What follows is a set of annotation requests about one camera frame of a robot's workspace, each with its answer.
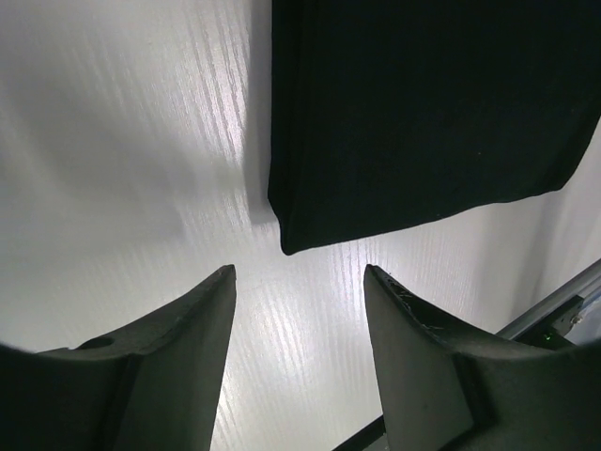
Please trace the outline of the black t-shirt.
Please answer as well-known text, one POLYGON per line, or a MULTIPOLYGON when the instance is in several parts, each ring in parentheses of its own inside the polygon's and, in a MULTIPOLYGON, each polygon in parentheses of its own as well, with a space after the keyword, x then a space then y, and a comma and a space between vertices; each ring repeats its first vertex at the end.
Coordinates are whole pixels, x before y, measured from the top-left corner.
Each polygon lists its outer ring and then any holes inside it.
POLYGON ((276 1, 287 255, 560 190, 600 118, 596 1, 276 1))

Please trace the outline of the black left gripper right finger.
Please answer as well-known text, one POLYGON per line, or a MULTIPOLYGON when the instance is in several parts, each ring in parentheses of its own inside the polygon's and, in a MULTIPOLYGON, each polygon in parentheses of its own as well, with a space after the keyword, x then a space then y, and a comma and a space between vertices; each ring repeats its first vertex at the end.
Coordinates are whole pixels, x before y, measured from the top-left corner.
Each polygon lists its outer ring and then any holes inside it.
POLYGON ((377 266, 364 303, 393 450, 596 450, 600 344, 511 340, 416 296, 377 266))

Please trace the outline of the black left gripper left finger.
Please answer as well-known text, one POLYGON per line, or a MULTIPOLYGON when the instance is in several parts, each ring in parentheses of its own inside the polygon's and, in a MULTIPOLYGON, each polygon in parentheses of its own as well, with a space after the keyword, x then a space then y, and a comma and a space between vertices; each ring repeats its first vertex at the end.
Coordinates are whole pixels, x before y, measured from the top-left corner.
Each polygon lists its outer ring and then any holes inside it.
POLYGON ((74 349, 1 349, 5 450, 207 450, 236 307, 227 265, 74 349))

